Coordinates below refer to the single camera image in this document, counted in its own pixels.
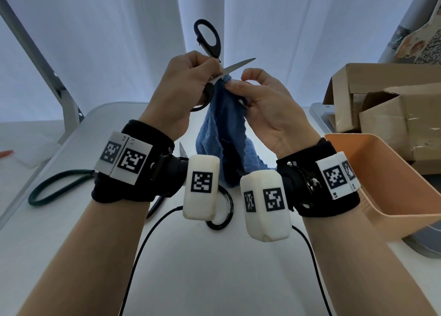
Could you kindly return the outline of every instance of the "black wrist strap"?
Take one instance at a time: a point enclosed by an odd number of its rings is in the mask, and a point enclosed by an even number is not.
[[[124,126],[122,133],[149,143],[153,147],[146,158],[135,185],[98,173],[95,179],[95,188],[92,191],[92,198],[101,203],[111,203],[122,199],[151,202],[156,196],[153,183],[150,180],[153,172],[151,166],[157,163],[160,155],[172,153],[175,144],[163,132],[138,120],[130,120]]]
[[[289,207],[301,216],[329,217],[345,213],[360,203],[357,192],[333,200],[316,161],[336,154],[331,142],[325,138],[304,150],[277,160],[277,171],[288,187],[285,187]]]

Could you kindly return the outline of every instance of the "forearm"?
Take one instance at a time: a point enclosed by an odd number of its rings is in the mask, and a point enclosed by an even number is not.
[[[437,315],[359,207],[303,221],[339,316]]]
[[[18,315],[117,315],[149,205],[92,200]]]

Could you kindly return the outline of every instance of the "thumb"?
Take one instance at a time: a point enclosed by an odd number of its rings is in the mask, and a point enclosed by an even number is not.
[[[253,85],[247,81],[238,81],[231,79],[225,83],[225,88],[238,96],[259,101],[271,94],[271,89],[268,86]]]
[[[197,79],[207,82],[211,77],[222,74],[221,63],[214,57],[210,57],[201,65],[192,68],[191,71]]]

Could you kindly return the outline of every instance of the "green cable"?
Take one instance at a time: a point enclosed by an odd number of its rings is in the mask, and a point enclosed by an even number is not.
[[[44,199],[41,200],[37,200],[37,196],[40,195],[40,193],[49,185],[53,184],[54,182],[56,182],[57,180],[60,180],[64,177],[67,176],[72,176],[75,174],[84,174],[82,177],[78,178],[77,180],[75,180],[74,182],[71,182],[69,185],[64,186],[62,189],[52,193],[51,195],[47,196]],[[68,171],[63,171],[60,173],[57,173],[55,175],[53,175],[52,177],[46,179],[45,181],[43,181],[40,185],[38,185],[29,195],[28,198],[28,202],[31,206],[44,206],[45,204],[49,204],[52,201],[54,201],[56,198],[58,198],[60,195],[66,193],[67,191],[70,191],[71,189],[73,189],[75,186],[78,186],[82,183],[84,183],[85,181],[89,180],[89,179],[93,179],[96,176],[96,171],[95,170],[88,170],[88,169],[82,169],[82,170],[68,170]]]

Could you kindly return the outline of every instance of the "wristband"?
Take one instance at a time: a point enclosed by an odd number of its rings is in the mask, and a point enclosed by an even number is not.
[[[329,217],[360,203],[358,179],[343,152],[322,138],[304,150],[277,160],[288,207],[301,216]]]
[[[109,146],[115,153],[112,162],[106,155]],[[100,172],[95,179],[92,198],[101,203],[122,199],[152,202],[156,196],[151,181],[152,167],[161,155],[172,153],[174,148],[173,141],[158,129],[138,120],[130,120],[122,133],[113,133],[96,164]]]

